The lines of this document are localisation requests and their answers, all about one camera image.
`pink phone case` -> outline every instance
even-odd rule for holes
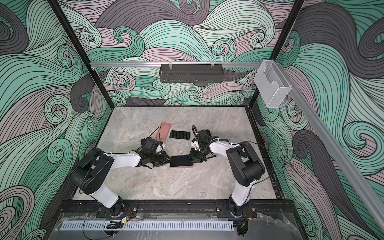
[[[160,140],[166,140],[169,130],[170,130],[170,123],[162,122],[160,125],[160,129],[156,134],[156,139],[159,139],[159,135],[160,135]]]

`black cable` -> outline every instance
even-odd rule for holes
[[[160,126],[158,126],[156,129],[155,129],[155,131],[156,130],[158,130],[159,128],[161,128],[161,125]],[[152,136],[152,134],[154,134],[155,133],[155,131],[153,131],[150,135],[149,135],[149,137],[151,137]],[[159,133],[159,136],[160,136],[160,133]]]
[[[149,168],[149,169],[154,168],[154,167],[149,167],[149,166],[147,166],[147,165],[143,165],[143,167],[147,167],[147,168]]]
[[[79,194],[82,194],[82,193],[80,192],[80,190],[81,190],[81,189],[83,188],[83,186],[84,186],[84,181],[85,181],[85,179],[87,178],[88,173],[91,171],[91,169],[92,169],[91,167],[92,167],[92,165],[89,166],[88,172],[87,172],[87,174],[84,176],[83,182],[81,183],[81,185],[80,185],[80,187],[79,187]]]
[[[267,180],[268,178],[269,178],[269,176],[266,177],[266,178],[264,178],[264,179],[261,180],[261,181],[255,182],[255,183],[251,186],[251,188],[252,188],[254,185],[256,185],[256,184],[261,183],[261,182]],[[249,198],[249,195],[250,195],[250,194],[251,194],[251,190],[249,190],[248,196],[245,198],[245,201],[247,201],[247,199]]]
[[[193,135],[195,136],[195,139],[197,140],[197,141],[199,141],[199,138],[198,138],[198,132],[197,132],[197,129],[196,129],[196,126],[195,125],[193,125],[192,124],[192,133],[193,133]]]
[[[135,150],[138,151],[138,150],[142,149],[142,147],[144,147],[144,145],[141,145],[138,149],[135,149]]]
[[[113,235],[109,235],[109,236],[106,236],[106,237],[103,237],[103,238],[96,238],[96,239],[88,238],[85,235],[85,233],[84,233],[84,225],[85,225],[85,221],[87,220],[88,216],[89,216],[89,213],[85,217],[84,222],[83,222],[83,227],[82,227],[83,235],[84,235],[84,237],[86,239],[88,239],[88,240],[101,240],[101,239],[106,239],[106,238],[109,238],[109,237],[113,237]],[[124,226],[124,223],[122,223],[121,221],[111,221],[110,224],[106,226],[106,228],[107,229],[119,229],[119,228],[123,228],[123,226]]]
[[[160,129],[159,129],[159,142],[160,142],[160,132],[161,132],[161,125],[160,125]]]
[[[110,236],[106,236],[106,237],[102,237],[102,238],[96,238],[96,239],[92,239],[92,238],[89,238],[85,235],[85,232],[84,232],[84,225],[85,225],[85,221],[87,220],[87,217],[88,217],[89,213],[87,214],[87,216],[85,217],[84,219],[84,222],[83,222],[83,227],[82,227],[82,230],[83,230],[83,235],[86,239],[88,240],[101,240],[101,239],[106,239],[106,238],[109,238],[109,237],[112,237],[113,235],[110,235]]]
[[[214,140],[210,141],[210,142],[205,146],[205,148],[204,148],[201,152],[205,152],[205,151],[208,149],[209,145],[211,145],[211,144],[214,143],[214,142],[218,142],[218,141],[229,142],[228,139],[224,139],[224,138],[215,138]]]
[[[242,224],[242,223],[244,223],[244,222],[246,222],[246,221],[248,221],[248,218],[247,219],[245,219],[244,221],[242,221],[242,222],[239,222],[238,224],[235,224],[235,225],[233,225],[234,227],[237,227],[237,226],[239,226],[240,224]]]
[[[263,145],[261,145],[261,144],[259,144],[259,143],[252,142],[252,141],[244,141],[244,142],[251,142],[251,143],[254,143],[254,144],[256,144],[256,145],[258,145],[258,146],[260,146],[260,147],[262,147],[262,148],[264,148],[265,150],[268,151],[268,149],[267,149],[266,147],[264,147]]]

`red wire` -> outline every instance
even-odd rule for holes
[[[129,211],[131,212],[131,216],[129,217],[129,219],[131,219],[132,216],[133,216],[132,210],[131,210],[131,209],[124,209],[124,211],[125,211],[125,210],[129,210]]]

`clear acrylic holder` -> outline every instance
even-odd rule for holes
[[[267,108],[278,108],[292,89],[281,64],[265,60],[253,78]]]

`transparent plastic panel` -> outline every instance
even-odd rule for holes
[[[292,89],[287,75],[279,63],[272,60],[262,62],[254,81],[267,108],[278,108]]]
[[[110,220],[96,218],[96,213],[61,214],[49,240],[300,240],[292,213],[257,213],[249,221],[245,236],[237,235],[237,227],[226,218],[207,214],[137,213],[124,228],[108,231]]]

